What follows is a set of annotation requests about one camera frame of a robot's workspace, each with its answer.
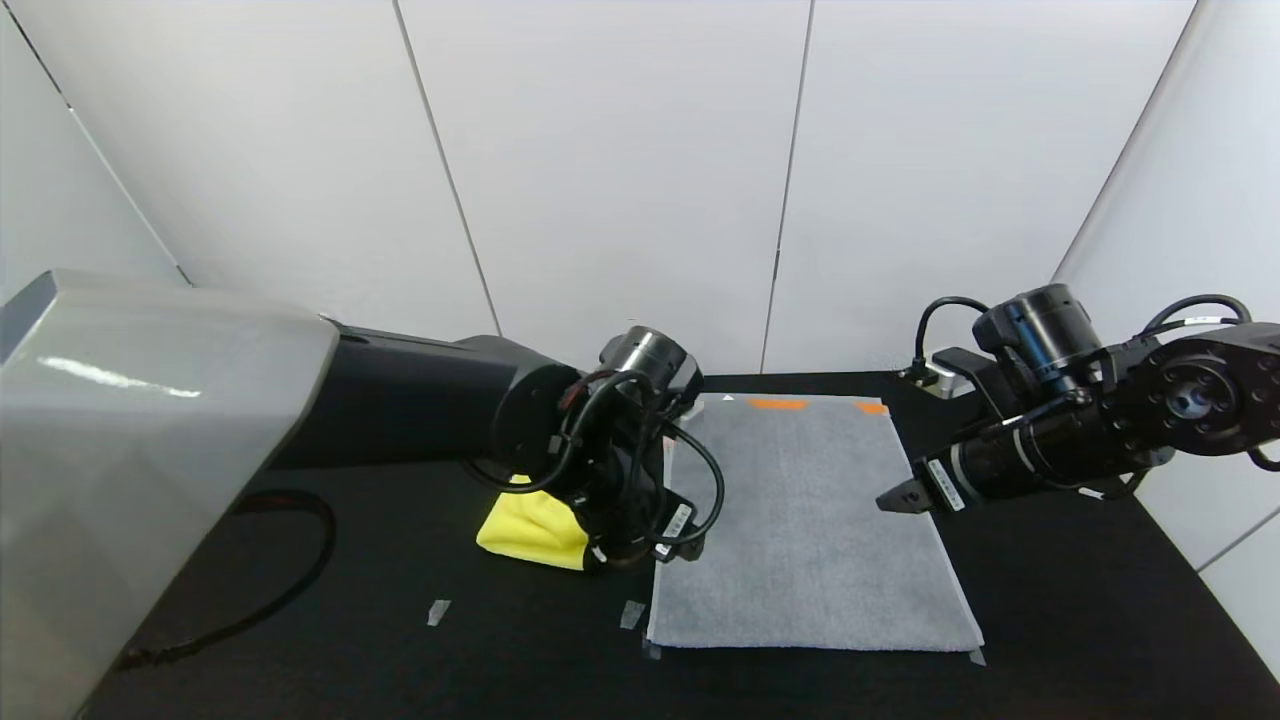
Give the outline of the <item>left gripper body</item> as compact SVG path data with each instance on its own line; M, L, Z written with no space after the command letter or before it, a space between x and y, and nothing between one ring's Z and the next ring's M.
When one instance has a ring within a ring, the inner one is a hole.
M660 542L660 538L678 538L678 533L692 525L696 509L684 497L671 489L660 489L657 495L655 516L649 532L652 556L657 562L672 562L678 557L678 543Z

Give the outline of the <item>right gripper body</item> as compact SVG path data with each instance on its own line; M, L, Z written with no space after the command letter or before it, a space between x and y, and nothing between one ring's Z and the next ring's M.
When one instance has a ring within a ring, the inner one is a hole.
M911 462L911 512L960 512L1036 492L1036 445L1018 428L974 436Z

